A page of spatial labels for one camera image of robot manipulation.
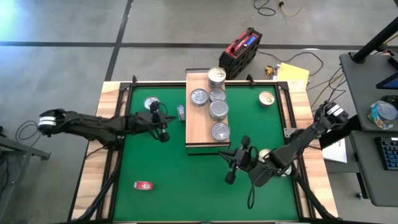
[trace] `small red box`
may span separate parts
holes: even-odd
[[[137,190],[152,190],[154,185],[147,181],[135,181],[134,188]]]

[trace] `wooden board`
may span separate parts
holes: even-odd
[[[248,82],[248,81],[229,81],[229,82]],[[261,80],[257,82],[272,82],[270,80]],[[116,102],[118,99],[119,85],[121,82],[104,82],[99,99],[97,116],[111,117],[114,114]],[[138,82],[138,83],[159,83],[159,82]],[[299,128],[307,128],[313,123],[310,103],[308,101],[307,92],[302,88],[302,83],[289,82],[290,99],[294,111],[295,120]],[[282,105],[286,123],[289,125],[289,113],[287,110],[286,100],[283,91],[281,92]],[[313,141],[312,146],[319,147],[319,142]],[[98,143],[91,142],[88,146],[88,153],[98,147]],[[90,203],[94,200],[101,188],[101,180],[104,169],[104,162],[106,159],[106,151],[100,151],[92,155],[90,161],[87,160],[83,167],[83,173],[78,186],[78,195],[73,209],[73,218],[78,218],[87,209]],[[331,191],[328,174],[326,172],[325,162],[323,160],[322,152],[318,149],[306,148],[304,151],[305,167],[310,182],[312,192],[317,196],[322,205],[334,216],[338,216],[333,193]],[[304,215],[308,216],[308,209],[305,202],[305,196],[301,191],[300,198],[302,201]]]
[[[205,106],[197,107],[191,102],[191,92],[197,88],[206,90],[209,94],[210,87],[208,84],[207,73],[187,73],[187,103],[186,103],[186,127],[185,127],[185,143],[186,147],[213,147],[213,146],[229,146],[229,138],[223,142],[225,145],[216,143],[211,137],[211,128],[216,123],[209,114],[209,102]],[[228,124],[228,117],[223,121]]]

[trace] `yellow paper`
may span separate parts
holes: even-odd
[[[310,71],[302,68],[298,68],[293,65],[289,65],[286,63],[281,63],[277,80],[278,81],[293,81],[293,82],[298,82],[303,83],[303,87],[305,88],[307,86],[307,81],[308,81],[308,76],[310,74]]]

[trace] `concrete floor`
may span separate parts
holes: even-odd
[[[21,123],[36,120],[52,108],[94,114],[113,48],[6,47],[1,41],[114,43],[126,4],[127,0],[0,0],[0,124],[5,134],[13,138]],[[285,1],[289,12],[300,4]],[[277,1],[269,6],[277,9]],[[294,18],[284,17],[279,10],[273,17],[263,17],[252,7],[252,0],[135,0],[123,42],[227,44],[247,27],[255,27],[264,34],[262,44],[363,45],[390,23],[397,11],[391,0],[328,0],[308,1]],[[139,80],[183,80],[186,68],[217,65],[222,51],[121,48],[111,79],[130,80],[135,75]],[[302,50],[262,51],[287,59]],[[310,78],[310,86],[329,79],[340,67],[338,56],[347,53],[312,52],[325,64]],[[258,54],[238,79],[249,73],[263,78],[264,67],[277,63]],[[320,65],[311,55],[299,56],[291,64],[312,72]],[[320,90],[322,87],[308,92],[310,102]],[[317,105],[329,94],[326,91]],[[336,102],[355,114],[349,92]],[[36,147],[52,152],[52,157],[49,161],[31,160],[10,221],[66,221],[86,145],[83,138],[67,134],[42,137]],[[396,223],[398,208],[374,207],[353,197],[359,189],[354,176],[333,174],[330,180],[342,218]]]

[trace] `wooden table frame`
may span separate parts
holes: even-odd
[[[249,81],[226,81],[227,85],[250,85]],[[295,83],[275,82],[270,80],[259,80],[256,83],[276,84],[282,86],[278,96],[279,102],[282,102],[281,116],[285,119],[285,127],[307,128],[313,123],[312,112],[308,102],[307,93],[301,88],[295,88]],[[110,118],[112,116],[122,116],[128,111],[126,105],[130,105],[131,88],[134,86],[184,86],[185,81],[177,82],[104,82],[101,92],[101,98],[98,104],[96,115]],[[314,141],[312,146],[319,146],[318,141]],[[90,142],[86,153],[90,153],[101,145],[98,142]],[[113,171],[116,161],[121,160],[122,153],[114,150],[103,150],[96,152],[85,159],[82,165],[80,178],[76,187],[72,207],[68,220],[80,217],[90,206],[96,195],[105,183],[110,173]],[[336,206],[331,192],[330,183],[326,173],[325,163],[322,152],[318,149],[307,148],[301,158],[303,166],[300,171],[303,172],[303,178],[308,179],[313,193],[325,208],[334,216],[337,216]],[[314,213],[312,206],[308,209],[308,200],[303,194],[301,188],[293,182],[294,188],[298,188],[299,198],[296,198],[296,206],[301,207],[302,212],[299,216],[314,217],[319,215]],[[109,222],[113,219],[114,204],[116,201],[116,189],[118,182],[112,186],[101,202],[100,209],[97,210],[92,219],[105,219]]]

